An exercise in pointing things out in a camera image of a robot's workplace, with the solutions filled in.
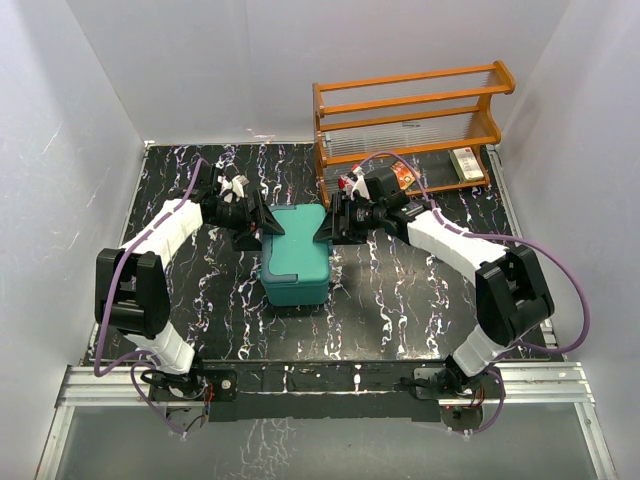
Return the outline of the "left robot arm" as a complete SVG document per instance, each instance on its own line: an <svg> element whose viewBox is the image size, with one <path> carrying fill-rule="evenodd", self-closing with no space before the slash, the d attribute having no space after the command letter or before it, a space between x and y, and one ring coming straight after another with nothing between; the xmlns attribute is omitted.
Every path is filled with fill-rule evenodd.
<svg viewBox="0 0 640 480"><path fill-rule="evenodd" d="M132 240L105 248L96 258L95 318L99 325L94 373L110 372L102 356L110 328L136 348L123 361L146 359L173 375L171 385L182 397L194 399L206 387L207 376L193 366L195 349L170 321L170 298L165 270L182 245L202 226L228 230L238 251L258 251L266 235L282 235L284 228L264 197L246 190L247 179L227 178L222 163L197 161L189 185L164 202L160 212Z"/></svg>

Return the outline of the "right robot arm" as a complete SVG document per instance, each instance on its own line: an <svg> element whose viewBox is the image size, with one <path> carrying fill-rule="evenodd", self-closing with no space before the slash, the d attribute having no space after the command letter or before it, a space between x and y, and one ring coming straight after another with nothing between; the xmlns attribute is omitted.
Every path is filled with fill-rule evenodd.
<svg viewBox="0 0 640 480"><path fill-rule="evenodd" d="M435 256L475 288L477 324L444 361L444 367L416 386L466 397L478 389L482 373L555 311L534 251L476 238L435 208L413 201L390 167L363 173L355 168L334 193L317 242L357 245L382 229Z"/></svg>

